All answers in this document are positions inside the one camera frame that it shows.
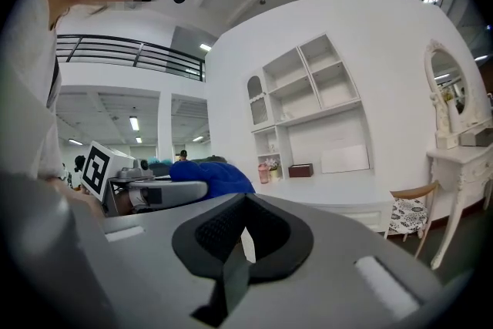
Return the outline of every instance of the floral cushion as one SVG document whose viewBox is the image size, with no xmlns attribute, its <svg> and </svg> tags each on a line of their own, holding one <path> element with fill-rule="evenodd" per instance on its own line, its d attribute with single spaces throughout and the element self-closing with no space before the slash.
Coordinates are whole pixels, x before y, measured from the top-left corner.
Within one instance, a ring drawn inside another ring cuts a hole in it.
<svg viewBox="0 0 493 329">
<path fill-rule="evenodd" d="M 396 199 L 392 207 L 391 229 L 406 234 L 414 233 L 426 225 L 428 211 L 419 200 Z"/>
</svg>

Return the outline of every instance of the dark floor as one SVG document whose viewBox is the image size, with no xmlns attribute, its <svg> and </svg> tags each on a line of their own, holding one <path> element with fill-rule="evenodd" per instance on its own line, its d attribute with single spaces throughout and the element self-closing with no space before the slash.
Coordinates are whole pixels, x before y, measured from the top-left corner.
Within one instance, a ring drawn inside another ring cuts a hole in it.
<svg viewBox="0 0 493 329">
<path fill-rule="evenodd" d="M 461 218 L 440 267 L 434 271 L 443 284 L 475 267 L 487 232 L 491 231 L 492 220 L 493 202 L 490 203 L 487 211 L 483 211 L 481 208 Z M 440 246 L 445 227 L 431 229 L 428 232 L 428 237 L 419 256 L 419 260 L 428 266 L 430 266 L 430 262 Z M 402 237 L 389 237 L 389 240 L 413 255 L 420 242 L 416 233 L 410 235 L 405 243 L 402 242 Z"/>
</svg>

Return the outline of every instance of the tissue box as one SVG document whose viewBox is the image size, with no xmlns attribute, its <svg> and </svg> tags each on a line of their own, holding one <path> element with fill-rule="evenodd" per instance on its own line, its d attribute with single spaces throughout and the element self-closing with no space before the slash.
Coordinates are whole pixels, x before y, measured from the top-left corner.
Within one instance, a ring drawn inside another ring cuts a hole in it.
<svg viewBox="0 0 493 329">
<path fill-rule="evenodd" d="M 292 165 L 288 170 L 290 177 L 312 177 L 314 174 L 314 165 L 312 163 Z"/>
</svg>

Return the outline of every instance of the white board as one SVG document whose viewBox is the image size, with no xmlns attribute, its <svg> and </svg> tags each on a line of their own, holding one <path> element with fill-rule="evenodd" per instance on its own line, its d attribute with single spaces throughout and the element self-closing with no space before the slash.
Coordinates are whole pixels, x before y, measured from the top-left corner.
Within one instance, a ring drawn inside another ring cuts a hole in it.
<svg viewBox="0 0 493 329">
<path fill-rule="evenodd" d="M 364 144 L 322 151 L 321 162 L 322 173 L 370 169 L 367 147 Z"/>
</svg>

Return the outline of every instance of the person's hand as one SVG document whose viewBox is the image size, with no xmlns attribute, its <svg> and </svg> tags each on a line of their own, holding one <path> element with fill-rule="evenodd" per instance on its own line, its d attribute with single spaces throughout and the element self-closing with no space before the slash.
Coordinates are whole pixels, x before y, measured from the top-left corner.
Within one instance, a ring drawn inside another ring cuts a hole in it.
<svg viewBox="0 0 493 329">
<path fill-rule="evenodd" d="M 63 181 L 58 178 L 52 178 L 46 181 L 53 186 L 58 192 L 60 192 L 67 199 L 81 200 L 89 205 L 92 215 L 94 217 L 102 219 L 105 217 L 101 203 L 92 195 L 76 192 L 70 189 Z"/>
</svg>

